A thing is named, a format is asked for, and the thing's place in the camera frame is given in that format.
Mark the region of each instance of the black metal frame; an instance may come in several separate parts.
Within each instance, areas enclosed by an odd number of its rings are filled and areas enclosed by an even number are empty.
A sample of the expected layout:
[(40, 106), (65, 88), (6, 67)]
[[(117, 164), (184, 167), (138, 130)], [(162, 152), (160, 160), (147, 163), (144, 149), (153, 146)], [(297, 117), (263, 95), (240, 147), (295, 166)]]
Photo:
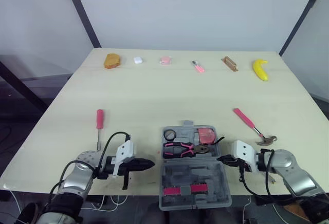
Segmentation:
[[(306, 15), (308, 14), (309, 10), (312, 8), (312, 6), (314, 5), (316, 0), (309, 0), (303, 13), (301, 14), (300, 18), (298, 19), (298, 21), (296, 22), (293, 30), (291, 31), (290, 35), (288, 36), (286, 42), (284, 43), (282, 49), (279, 52), (279, 55), (282, 56), (284, 51), (286, 50), (286, 48), (288, 47), (289, 43), (292, 41), (292, 39), (294, 38), (298, 28), (301, 26), (302, 22), (304, 21)], [(76, 7), (77, 13), (84, 25), (85, 30), (88, 33), (88, 36), (93, 44), (93, 46), (95, 48), (101, 48), (101, 45), (98, 41), (98, 38), (94, 32), (94, 29), (89, 21), (89, 18), (86, 14), (86, 11), (84, 10), (84, 7), (81, 3), (81, 0), (72, 0), (74, 6)]]
[(288, 36), (288, 39), (286, 40), (286, 42), (284, 43), (282, 49), (279, 52), (279, 55), (282, 56), (284, 51), (287, 49), (289, 43), (292, 41), (292, 39), (294, 38), (297, 30), (299, 29), (299, 27), (301, 26), (302, 22), (304, 21), (306, 15), (308, 14), (308, 12), (310, 11), (310, 9), (313, 7), (314, 3), (316, 2), (316, 0), (309, 0), (302, 15), (300, 15), (297, 23), (295, 24), (293, 30), (291, 31), (290, 35)]
[(77, 13), (78, 13), (78, 15), (80, 17), (80, 20), (81, 20), (81, 22), (82, 22), (82, 24), (84, 26), (84, 29), (86, 30), (86, 32), (87, 32), (87, 34), (89, 36), (89, 39), (90, 39), (90, 41), (93, 44), (93, 47), (94, 48), (101, 48), (102, 46), (101, 46), (101, 44), (98, 41), (98, 38), (97, 38), (97, 36), (95, 34), (95, 31), (94, 31), (94, 29), (92, 27), (92, 24), (89, 21), (89, 18), (87, 16), (87, 13), (84, 10), (84, 7), (82, 5), (81, 0), (72, 0), (72, 2), (73, 2), (74, 6), (75, 6), (75, 8), (77, 10)]
[(36, 94), (32, 92), (23, 82), (16, 77), (1, 61), (0, 61), (0, 76), (30, 101), (41, 112), (45, 112), (48, 105), (42, 101)]

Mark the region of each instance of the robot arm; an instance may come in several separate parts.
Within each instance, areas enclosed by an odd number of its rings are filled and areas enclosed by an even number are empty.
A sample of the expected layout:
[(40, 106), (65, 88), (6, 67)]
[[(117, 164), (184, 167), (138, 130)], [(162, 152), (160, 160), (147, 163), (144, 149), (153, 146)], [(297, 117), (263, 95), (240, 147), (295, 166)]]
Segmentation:
[(86, 151), (81, 153), (75, 162), (73, 171), (60, 183), (58, 192), (46, 206), (37, 224), (75, 224), (81, 222), (79, 213), (83, 202), (92, 187), (93, 180), (106, 179), (109, 174), (123, 175), (123, 190), (127, 189), (129, 172), (143, 171), (154, 166), (154, 162), (134, 158), (134, 145), (128, 140), (121, 145), (116, 157), (104, 157), (98, 168), (101, 152)]
[[(264, 172), (270, 155), (269, 150), (261, 150), (257, 153), (252, 146), (238, 140), (233, 144), (232, 155), (222, 156), (218, 160), (226, 165), (242, 166), (248, 172)], [(329, 200), (328, 196), (315, 179), (298, 166), (291, 152), (276, 150), (269, 171), (283, 178), (284, 185), (299, 202), (312, 223), (329, 223), (329, 204), (325, 203)]]

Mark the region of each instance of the white cable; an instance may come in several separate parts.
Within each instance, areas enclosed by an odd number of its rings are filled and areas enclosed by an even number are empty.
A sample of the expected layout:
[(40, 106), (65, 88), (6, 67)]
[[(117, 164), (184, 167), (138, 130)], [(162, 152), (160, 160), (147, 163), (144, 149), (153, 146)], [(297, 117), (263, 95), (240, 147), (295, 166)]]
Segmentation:
[(19, 209), (19, 212), (21, 213), (21, 208), (20, 208), (19, 202), (17, 201), (16, 196), (14, 195), (14, 193), (13, 193), (11, 190), (9, 190), (9, 191), (10, 191), (10, 193), (12, 194), (12, 196), (14, 197), (15, 202), (16, 202), (16, 204), (17, 204), (17, 207), (18, 207), (18, 209)]
[(282, 217), (281, 215), (279, 214), (279, 212), (277, 211), (276, 207), (274, 206), (274, 203), (272, 203), (272, 206), (273, 206), (273, 209), (276, 211), (277, 215), (279, 216), (279, 218), (286, 224), (289, 224), (288, 222), (286, 222)]
[(100, 209), (93, 209), (93, 208), (81, 208), (82, 210), (96, 210), (96, 211), (103, 211), (103, 212), (112, 212), (118, 208), (118, 204), (115, 204), (115, 208), (112, 210), (100, 210)]
[(105, 195), (103, 196), (101, 205), (98, 207), (99, 210), (103, 207), (104, 199), (105, 199)]
[(23, 221), (21, 221), (21, 220), (18, 220), (18, 218), (16, 218), (16, 217), (13, 216), (12, 214), (9, 214), (9, 213), (6, 213), (6, 212), (2, 212), (2, 211), (0, 211), (0, 214), (6, 214), (6, 215), (9, 215), (9, 216), (11, 216), (12, 218), (14, 218), (16, 221), (19, 221), (19, 222), (21, 222), (21, 223), (23, 223), (23, 224), (28, 224), (28, 223), (26, 223), (26, 222), (23, 222)]
[(242, 211), (242, 224), (245, 223), (245, 209), (246, 207), (251, 204), (251, 196), (249, 196), (249, 202), (246, 203), (244, 206), (243, 206), (243, 211)]
[(123, 205), (127, 201), (127, 198), (128, 198), (128, 196), (125, 197), (124, 201), (122, 201), (121, 203), (119, 203), (119, 202), (114, 202), (114, 200), (112, 198), (112, 195), (111, 195), (111, 201), (112, 201), (112, 203), (117, 204), (117, 205)]

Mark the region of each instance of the wooden table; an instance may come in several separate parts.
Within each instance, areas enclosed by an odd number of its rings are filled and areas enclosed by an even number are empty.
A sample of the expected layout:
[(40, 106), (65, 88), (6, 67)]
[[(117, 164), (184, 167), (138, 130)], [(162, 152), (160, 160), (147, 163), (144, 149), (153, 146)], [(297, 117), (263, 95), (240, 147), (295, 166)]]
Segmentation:
[[(121, 56), (122, 64), (104, 69), (108, 53)], [(161, 56), (172, 57), (169, 66), (160, 65)], [(231, 71), (221, 58), (228, 55), (239, 68)], [(140, 56), (144, 63), (134, 64)], [(261, 81), (252, 70), (258, 58), (269, 81)], [(198, 60), (204, 73), (191, 64)], [(307, 91), (275, 52), (209, 52), (133, 49), (93, 49), (39, 120), (0, 179), (3, 190), (48, 193), (58, 182), (63, 167), (81, 152), (96, 149), (96, 110), (104, 109), (101, 131), (104, 146), (119, 130), (132, 135), (137, 157), (155, 162), (152, 169), (130, 173), (128, 190), (122, 191), (123, 177), (95, 180), (93, 195), (158, 195), (161, 158), (161, 130), (193, 120), (195, 125), (212, 125), (222, 153), (240, 139), (256, 150), (259, 137), (247, 127), (233, 108), (240, 108), (266, 136), (278, 140), (269, 148), (291, 151), (300, 167), (308, 171), (325, 191), (329, 191), (328, 120)], [(109, 146), (114, 154), (123, 138)], [(248, 195), (239, 182), (237, 168), (226, 167), (232, 195)], [(273, 175), (273, 194), (288, 191), (282, 179)], [(246, 173), (249, 187), (266, 194), (265, 178)]]

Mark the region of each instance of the open tool case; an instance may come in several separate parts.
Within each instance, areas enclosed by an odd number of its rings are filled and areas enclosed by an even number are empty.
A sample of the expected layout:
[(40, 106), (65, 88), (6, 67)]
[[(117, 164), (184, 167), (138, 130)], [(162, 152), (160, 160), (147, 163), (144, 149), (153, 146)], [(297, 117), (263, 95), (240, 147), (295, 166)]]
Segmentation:
[[(180, 153), (181, 148), (166, 147), (168, 142), (193, 143), (200, 145), (199, 128), (193, 121), (185, 121), (183, 126), (170, 126), (163, 129), (162, 157), (166, 154)], [(165, 132), (173, 130), (175, 138), (168, 141)], [(228, 207), (232, 204), (231, 194), (218, 144), (207, 145), (209, 152), (195, 154), (193, 157), (163, 159), (160, 179), (159, 207), (161, 210), (208, 209)]]

